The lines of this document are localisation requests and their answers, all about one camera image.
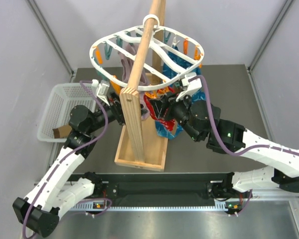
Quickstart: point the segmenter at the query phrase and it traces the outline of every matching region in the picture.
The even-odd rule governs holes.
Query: white plastic basket
[[[95,87],[85,84],[95,93]],[[70,112],[77,105],[85,105],[95,111],[95,101],[82,88],[80,83],[59,84],[53,87],[39,125],[37,138],[45,142],[65,142],[65,138],[54,138],[54,128],[68,124]]]

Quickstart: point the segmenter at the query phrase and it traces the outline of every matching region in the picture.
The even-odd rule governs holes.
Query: white wall
[[[12,203],[46,169],[38,124],[52,87],[69,80],[26,1],[0,0],[0,239],[19,237]]]
[[[74,69],[92,67],[88,53],[99,38],[141,25],[151,2],[37,0]],[[197,40],[205,50],[205,65],[249,65],[284,2],[167,0],[165,25]],[[112,55],[104,66],[120,66],[118,57]]]
[[[299,148],[299,0],[254,70],[275,140]]]

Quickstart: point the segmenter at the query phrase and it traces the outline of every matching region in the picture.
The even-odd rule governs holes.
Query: clothespin
[[[123,46],[123,40],[118,36],[116,37],[116,44],[121,48]]]
[[[195,51],[194,51],[194,60],[198,61],[200,60],[200,57],[203,56],[203,53],[200,53],[200,55],[198,55],[198,46],[195,46]]]
[[[183,46],[184,46],[184,54],[187,55],[187,50],[188,50],[188,38],[185,38],[184,42],[183,42]]]
[[[115,90],[115,93],[119,96],[120,92],[121,92],[121,87],[113,81],[110,81],[110,82],[111,82],[113,89]]]
[[[132,36],[130,31],[128,31],[128,32],[126,33],[126,35],[127,35],[127,36]]]
[[[95,48],[95,56],[96,56],[99,64],[103,64],[103,60],[102,60],[102,56],[101,56],[101,53],[99,51],[99,48],[97,46],[94,46],[93,48]]]
[[[103,75],[101,72],[97,71],[97,74],[98,74],[98,76],[100,76],[102,78],[102,80],[105,80],[105,81],[108,80],[108,78],[106,78],[106,76]]]
[[[175,37],[174,37],[174,39],[173,39],[173,43],[172,43],[172,47],[173,48],[175,48],[175,46],[177,46],[177,44],[179,43],[180,41],[176,41],[176,35],[175,35]]]
[[[112,49],[113,49],[113,47],[110,46],[108,48],[108,44],[105,42],[105,46],[104,46],[105,59],[107,59],[107,60],[110,59],[110,56],[111,56],[111,53],[112,53]]]
[[[165,35],[166,30],[164,30],[163,32],[164,32],[164,36],[163,36],[164,37],[164,43],[167,44],[167,42],[170,38],[171,32],[169,32],[167,36]]]

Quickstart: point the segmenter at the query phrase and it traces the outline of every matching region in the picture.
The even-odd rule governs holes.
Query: wooden post
[[[164,23],[164,10],[165,0],[153,0],[149,13],[159,17],[160,25]],[[140,96],[137,92],[155,24],[157,23],[153,18],[146,21],[128,86],[120,93],[126,125],[122,129],[115,163],[126,167],[164,171],[168,139],[157,135],[155,121],[151,117],[141,121]],[[161,71],[159,56],[153,57],[152,65]],[[160,82],[157,79],[153,81],[152,74],[147,73],[147,77],[152,85]]]
[[[149,14],[158,15],[160,4],[160,0],[153,0]],[[135,57],[128,86],[122,89],[120,93],[125,125],[128,130],[135,159],[139,162],[145,162],[145,153],[141,123],[140,96],[137,92],[137,88],[140,83],[155,23],[157,24],[157,21],[153,18],[146,20],[144,33]]]

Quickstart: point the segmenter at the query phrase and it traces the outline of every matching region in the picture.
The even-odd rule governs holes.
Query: purple cable
[[[213,110],[211,108],[210,96],[209,96],[208,86],[207,86],[207,82],[206,82],[205,78],[202,75],[198,75],[198,76],[194,76],[191,79],[189,79],[188,82],[191,82],[191,81],[196,80],[198,78],[200,79],[200,81],[201,81],[201,83],[203,85],[203,88],[204,88],[204,92],[205,92],[205,96],[206,96],[206,102],[207,102],[207,111],[208,111],[208,116],[209,116],[211,128],[213,130],[213,133],[214,133],[214,135],[216,137],[217,142],[219,143],[220,147],[226,153],[228,153],[229,155],[232,155],[232,156],[241,156],[244,153],[246,153],[249,150],[254,149],[254,148],[270,148],[270,145],[268,145],[268,144],[258,144],[258,145],[249,146],[248,148],[245,148],[245,149],[243,149],[240,152],[232,152],[232,151],[230,151],[226,147],[226,145],[224,144],[224,142],[221,140],[221,138],[219,136],[219,133],[217,131],[217,126],[215,124],[215,121],[213,120],[214,119],[214,115],[213,115]],[[275,147],[274,146],[274,147],[271,147],[271,148],[274,149],[274,150],[281,151],[281,148],[279,148],[279,147]],[[293,152],[291,150],[283,149],[283,152],[299,156],[299,153]]]
[[[72,150],[71,152],[69,152],[67,155],[65,155],[61,160],[60,160],[60,164],[68,157],[70,156],[71,154],[75,153],[76,151],[96,142],[97,140],[99,140],[101,137],[103,137],[103,135],[105,134],[107,128],[108,128],[108,125],[109,125],[109,119],[108,119],[108,115],[106,114],[106,111],[104,109],[104,107],[101,105],[101,103],[99,102],[99,100],[94,96],[94,94],[84,85],[84,83],[89,83],[91,84],[92,81],[80,81],[80,85],[83,87],[83,89],[95,100],[95,102],[98,104],[98,106],[100,107],[102,113],[104,114],[104,118],[105,118],[105,126],[103,128],[103,131],[93,140],[91,140],[90,142],[87,142],[85,143],[84,145],[81,145],[79,147],[77,147],[76,149]],[[52,177],[52,175],[56,172],[56,168],[58,167],[58,165],[52,170],[51,174],[47,177],[47,182],[50,180],[50,178]],[[42,187],[39,189],[38,193],[35,195],[32,203],[30,204],[28,210],[26,211],[26,214],[25,214],[25,217],[24,217],[24,221],[23,221],[23,226],[22,226],[22,236],[24,239],[31,239],[33,238],[36,233],[34,233],[32,236],[30,237],[27,237],[26,234],[25,234],[25,230],[26,230],[26,224],[27,224],[27,221],[29,219],[29,216],[30,216],[30,213],[32,211],[32,208],[36,202],[36,200],[39,198],[40,194],[42,193],[42,191],[44,190],[45,186],[46,186],[47,183],[44,183],[42,185]]]
[[[242,210],[240,210],[240,212],[237,213],[237,215],[240,215],[240,214],[245,210],[245,208],[248,206],[252,194],[253,194],[253,190],[250,190],[250,192],[249,192],[249,196],[248,196],[248,199],[247,199],[247,202],[246,202],[245,206],[243,207]]]

